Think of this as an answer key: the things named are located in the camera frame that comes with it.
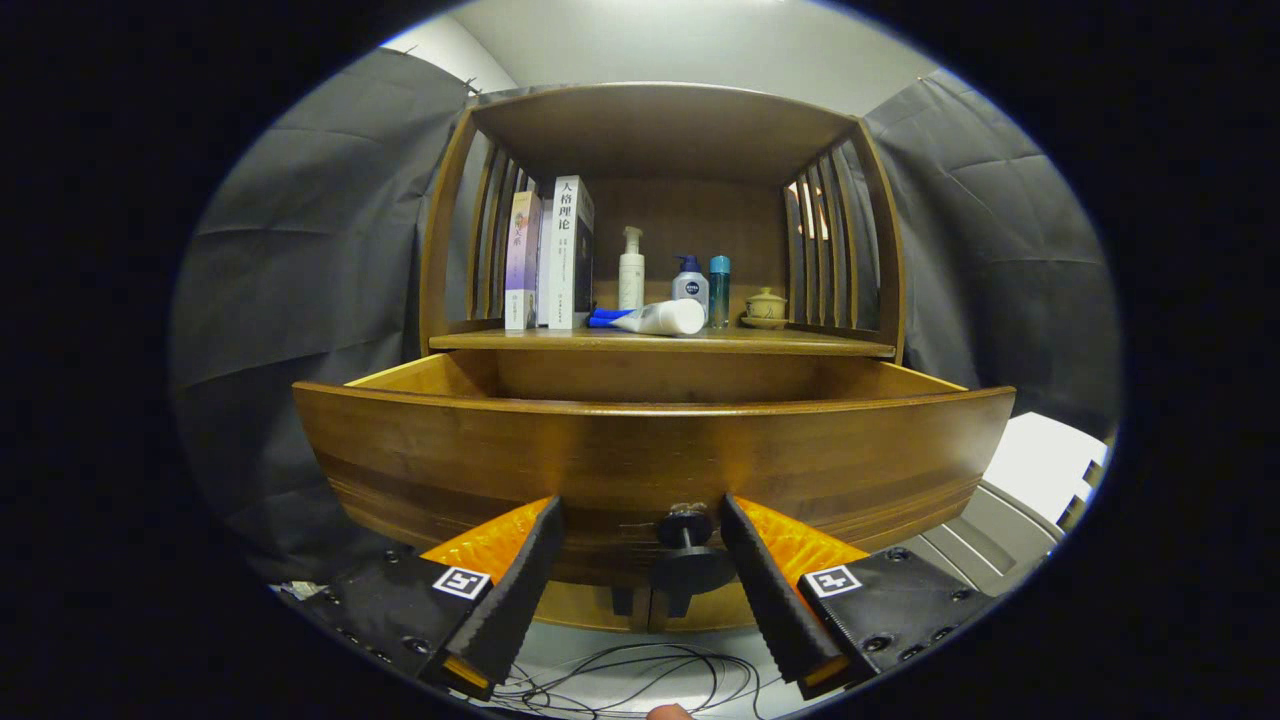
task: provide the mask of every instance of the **wooden drawer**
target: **wooden drawer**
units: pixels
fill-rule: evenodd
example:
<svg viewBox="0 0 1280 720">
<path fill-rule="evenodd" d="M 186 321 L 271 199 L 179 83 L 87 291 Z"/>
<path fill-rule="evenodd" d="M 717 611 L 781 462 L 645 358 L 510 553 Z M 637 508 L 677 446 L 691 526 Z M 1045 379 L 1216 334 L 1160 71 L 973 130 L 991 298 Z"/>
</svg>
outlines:
<svg viewBox="0 0 1280 720">
<path fill-rule="evenodd" d="M 868 551 L 955 518 L 1014 389 L 867 357 L 460 350 L 294 397 L 357 523 L 429 547 L 558 493 L 554 578 L 634 587 L 654 523 L 726 491 Z"/>
</svg>

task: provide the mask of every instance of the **finger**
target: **finger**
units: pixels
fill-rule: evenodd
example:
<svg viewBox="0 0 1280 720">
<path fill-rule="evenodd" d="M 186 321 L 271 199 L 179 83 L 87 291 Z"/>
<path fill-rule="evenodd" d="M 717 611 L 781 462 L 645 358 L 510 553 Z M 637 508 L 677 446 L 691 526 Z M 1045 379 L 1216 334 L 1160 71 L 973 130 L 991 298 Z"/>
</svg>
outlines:
<svg viewBox="0 0 1280 720">
<path fill-rule="evenodd" d="M 678 705 L 659 705 L 650 710 L 644 720 L 694 720 L 694 716 Z"/>
</svg>

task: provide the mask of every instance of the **wooden shelf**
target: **wooden shelf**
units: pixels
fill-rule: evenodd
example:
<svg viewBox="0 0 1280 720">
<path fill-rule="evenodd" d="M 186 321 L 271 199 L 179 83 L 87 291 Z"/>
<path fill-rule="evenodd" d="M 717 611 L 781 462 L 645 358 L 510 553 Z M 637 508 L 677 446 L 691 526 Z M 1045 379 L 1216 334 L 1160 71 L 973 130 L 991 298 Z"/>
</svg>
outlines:
<svg viewBox="0 0 1280 720">
<path fill-rule="evenodd" d="M 611 350 L 649 352 L 748 352 L 893 357 L 893 346 L 805 331 L 726 328 L 695 336 L 660 337 L 614 329 L 476 331 L 431 338 L 433 350 Z"/>
<path fill-rule="evenodd" d="M 750 90 L 613 83 L 480 105 L 476 127 L 535 177 L 686 178 L 767 186 L 795 181 L 858 120 Z"/>
</svg>

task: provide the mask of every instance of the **small ceramic jar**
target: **small ceramic jar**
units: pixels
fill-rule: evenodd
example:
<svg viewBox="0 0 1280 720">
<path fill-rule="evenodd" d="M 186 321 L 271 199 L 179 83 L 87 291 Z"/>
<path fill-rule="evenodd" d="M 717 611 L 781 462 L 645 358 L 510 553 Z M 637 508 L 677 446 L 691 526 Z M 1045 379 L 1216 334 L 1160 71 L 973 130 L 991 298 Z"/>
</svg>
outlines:
<svg viewBox="0 0 1280 720">
<path fill-rule="evenodd" d="M 787 316 L 787 301 L 771 292 L 772 287 L 762 287 L 759 295 L 746 299 L 746 316 L 771 320 L 783 320 Z"/>
</svg>

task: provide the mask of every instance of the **wire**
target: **wire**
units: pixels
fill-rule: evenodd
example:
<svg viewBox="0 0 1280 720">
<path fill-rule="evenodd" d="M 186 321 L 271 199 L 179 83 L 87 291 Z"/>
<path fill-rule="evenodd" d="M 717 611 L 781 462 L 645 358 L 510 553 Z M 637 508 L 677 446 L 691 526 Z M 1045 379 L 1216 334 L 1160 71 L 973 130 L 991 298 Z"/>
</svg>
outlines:
<svg viewBox="0 0 1280 720">
<path fill-rule="evenodd" d="M 680 652 L 681 655 L 671 655 L 671 653 L 650 655 L 646 657 L 632 657 L 627 660 L 614 660 L 612 662 L 600 662 L 602 660 L 608 659 L 611 655 L 628 652 L 628 651 L 637 651 L 637 650 L 673 650 Z M 650 670 L 663 669 L 666 665 L 669 665 L 673 661 L 678 662 L 673 667 L 664 669 L 660 674 L 649 680 L 639 691 L 631 693 L 630 696 L 620 701 L 600 707 L 589 706 L 580 700 L 563 694 L 562 692 L 552 692 L 563 685 L 564 683 L 568 683 L 575 678 L 581 678 L 590 673 L 596 673 L 611 667 L 646 665 L 645 667 L 637 671 L 637 676 L 640 676 Z M 764 720 L 759 712 L 760 691 L 768 685 L 772 685 L 773 683 L 777 683 L 782 678 L 778 676 L 769 680 L 768 683 L 762 683 L 760 671 L 750 661 L 733 655 L 716 652 L 710 648 L 689 643 L 631 643 L 631 644 L 616 646 L 594 652 L 588 656 L 567 660 L 558 665 L 553 665 L 552 667 L 543 670 L 536 675 L 530 674 L 520 665 L 513 664 L 512 667 L 517 673 L 524 675 L 524 678 L 513 678 L 513 682 L 507 682 L 494 688 L 490 702 L 493 702 L 499 707 L 504 707 L 507 710 L 530 711 L 541 716 L 545 716 L 544 711 L 559 711 L 571 714 L 589 714 L 591 720 L 599 720 L 602 716 L 637 717 L 643 716 L 644 712 L 622 711 L 613 708 L 640 697 L 646 691 L 660 683 L 664 678 L 680 671 L 681 669 L 687 667 L 690 665 L 696 665 L 699 662 L 707 666 L 707 670 L 712 676 L 710 678 L 712 688 L 710 693 L 700 705 L 689 710 L 690 714 L 699 712 L 703 710 L 710 710 L 713 707 L 719 707 L 727 702 L 733 702 L 735 700 L 750 694 L 753 696 L 751 712 L 755 715 L 756 720 Z M 716 662 L 719 664 L 718 671 L 716 667 Z M 568 671 L 558 674 L 556 673 L 558 669 L 571 665 L 572 669 L 570 669 Z M 717 696 L 722 694 L 722 679 L 724 682 L 728 682 L 731 667 L 742 671 L 744 675 L 742 682 L 741 684 L 737 685 L 737 688 L 735 688 L 730 693 L 728 697 L 717 701 Z M 539 682 L 541 678 L 545 676 L 550 678 L 547 682 Z M 755 688 L 748 689 L 748 687 L 751 685 L 753 680 Z"/>
</svg>

